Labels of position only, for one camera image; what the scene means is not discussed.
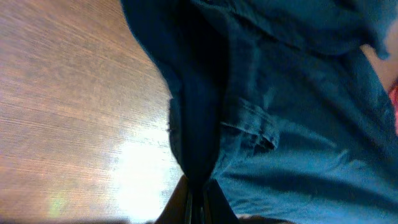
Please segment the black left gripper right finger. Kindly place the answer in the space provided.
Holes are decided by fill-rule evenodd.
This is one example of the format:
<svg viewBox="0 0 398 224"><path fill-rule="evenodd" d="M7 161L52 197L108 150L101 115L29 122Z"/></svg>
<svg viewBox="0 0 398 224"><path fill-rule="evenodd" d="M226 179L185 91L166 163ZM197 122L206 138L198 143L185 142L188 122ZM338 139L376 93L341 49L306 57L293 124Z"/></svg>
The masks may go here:
<svg viewBox="0 0 398 224"><path fill-rule="evenodd" d="M206 224L239 224L221 187L216 180L210 180L203 193Z"/></svg>

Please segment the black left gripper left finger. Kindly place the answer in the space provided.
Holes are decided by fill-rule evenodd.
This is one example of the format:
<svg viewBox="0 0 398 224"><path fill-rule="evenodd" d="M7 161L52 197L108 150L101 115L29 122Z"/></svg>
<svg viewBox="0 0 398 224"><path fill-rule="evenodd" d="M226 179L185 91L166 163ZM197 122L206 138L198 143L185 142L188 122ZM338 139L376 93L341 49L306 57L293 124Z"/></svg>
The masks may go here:
<svg viewBox="0 0 398 224"><path fill-rule="evenodd" d="M188 198L188 179L182 175L164 210L155 224L185 223L185 206Z"/></svg>

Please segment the navy blue shorts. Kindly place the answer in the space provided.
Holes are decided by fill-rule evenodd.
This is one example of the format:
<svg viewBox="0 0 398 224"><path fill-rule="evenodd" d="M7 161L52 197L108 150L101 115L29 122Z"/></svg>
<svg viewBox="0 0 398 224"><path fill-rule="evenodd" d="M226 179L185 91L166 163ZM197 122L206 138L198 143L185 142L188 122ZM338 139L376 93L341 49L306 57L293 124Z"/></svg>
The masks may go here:
<svg viewBox="0 0 398 224"><path fill-rule="evenodd" d="M121 3L172 95L170 148L205 223L214 179L239 223L396 223L397 133L383 77L396 1Z"/></svg>

